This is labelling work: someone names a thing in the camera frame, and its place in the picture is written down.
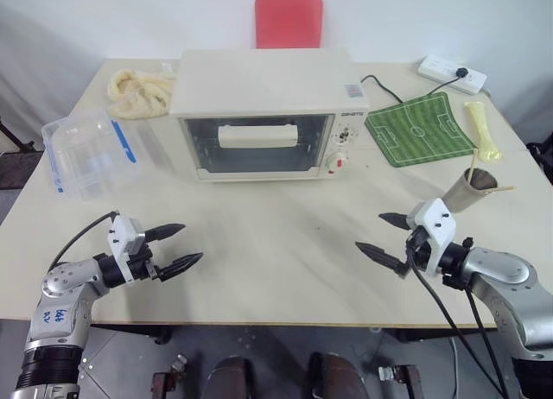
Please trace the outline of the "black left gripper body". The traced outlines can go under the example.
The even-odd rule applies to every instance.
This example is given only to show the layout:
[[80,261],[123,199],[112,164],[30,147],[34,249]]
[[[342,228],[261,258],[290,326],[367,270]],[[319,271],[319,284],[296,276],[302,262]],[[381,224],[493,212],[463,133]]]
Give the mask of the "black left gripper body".
[[129,255],[128,267],[135,281],[159,278],[159,268],[152,259],[153,252],[149,246],[143,246],[135,255]]

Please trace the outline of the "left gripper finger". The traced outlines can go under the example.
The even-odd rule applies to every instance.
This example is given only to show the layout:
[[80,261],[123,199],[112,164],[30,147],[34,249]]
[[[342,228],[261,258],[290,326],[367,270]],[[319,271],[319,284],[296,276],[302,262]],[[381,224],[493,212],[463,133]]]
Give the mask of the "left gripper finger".
[[186,226],[184,224],[171,223],[153,227],[148,229],[144,233],[144,242],[150,243],[153,241],[162,241],[166,238],[170,238],[179,231],[183,230]]
[[189,254],[174,260],[170,265],[156,268],[157,278],[165,282],[192,268],[204,256],[203,252]]

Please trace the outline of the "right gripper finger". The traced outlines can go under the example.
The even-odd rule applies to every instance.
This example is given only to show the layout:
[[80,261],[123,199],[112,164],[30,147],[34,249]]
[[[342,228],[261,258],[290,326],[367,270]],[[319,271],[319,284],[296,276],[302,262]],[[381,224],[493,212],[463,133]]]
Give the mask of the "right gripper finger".
[[393,225],[394,227],[408,231],[410,225],[407,222],[407,216],[405,214],[396,212],[385,212],[378,215],[385,222]]
[[392,270],[400,278],[405,278],[408,275],[409,265],[407,263],[387,254],[378,246],[361,242],[355,242],[355,246],[375,263]]

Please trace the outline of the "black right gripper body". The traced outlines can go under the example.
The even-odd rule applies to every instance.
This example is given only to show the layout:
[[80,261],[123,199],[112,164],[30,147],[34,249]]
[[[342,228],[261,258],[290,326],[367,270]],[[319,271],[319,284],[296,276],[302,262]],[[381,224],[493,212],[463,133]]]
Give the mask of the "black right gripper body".
[[406,241],[407,264],[412,269],[426,270],[430,255],[429,234],[417,226]]

